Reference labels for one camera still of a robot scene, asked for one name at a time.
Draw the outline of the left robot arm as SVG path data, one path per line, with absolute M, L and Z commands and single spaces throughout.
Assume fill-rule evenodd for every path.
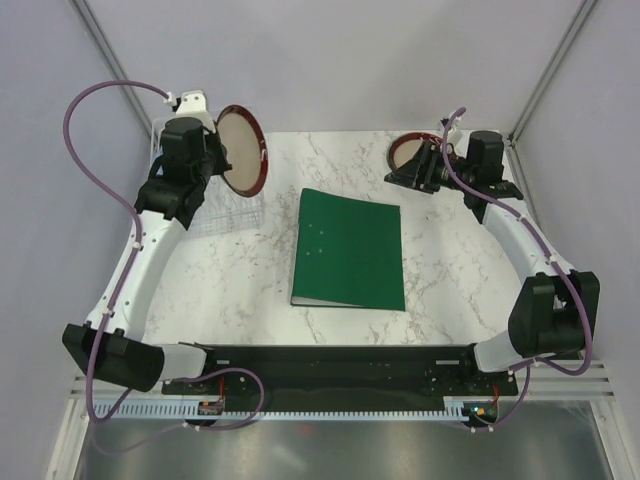
M 167 262 L 188 231 L 212 177 L 230 170 L 213 121 L 203 116 L 168 120 L 161 153 L 133 205 L 132 232 L 100 300 L 62 342 L 89 381 L 147 392 L 160 381 L 184 378 L 198 393 L 219 382 L 205 352 L 187 344 L 144 342 L 151 301 Z

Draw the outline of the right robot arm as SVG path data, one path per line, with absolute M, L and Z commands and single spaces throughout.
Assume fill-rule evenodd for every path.
M 590 354 L 600 294 L 592 272 L 579 272 L 559 255 L 531 220 L 524 196 L 504 179 L 504 143 L 497 132 L 471 133 L 459 156 L 436 135 L 411 132 L 387 152 L 385 182 L 426 194 L 462 192 L 465 206 L 498 241 L 521 282 L 505 331 L 473 347 L 458 368 L 467 392 L 483 392 L 494 372 L 517 371 L 558 355 Z

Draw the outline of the dark red beige plate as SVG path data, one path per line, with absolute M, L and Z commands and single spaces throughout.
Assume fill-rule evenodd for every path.
M 440 146 L 442 138 L 428 132 L 409 132 L 393 140 L 387 150 L 387 164 L 392 171 L 406 164 L 423 143 Z

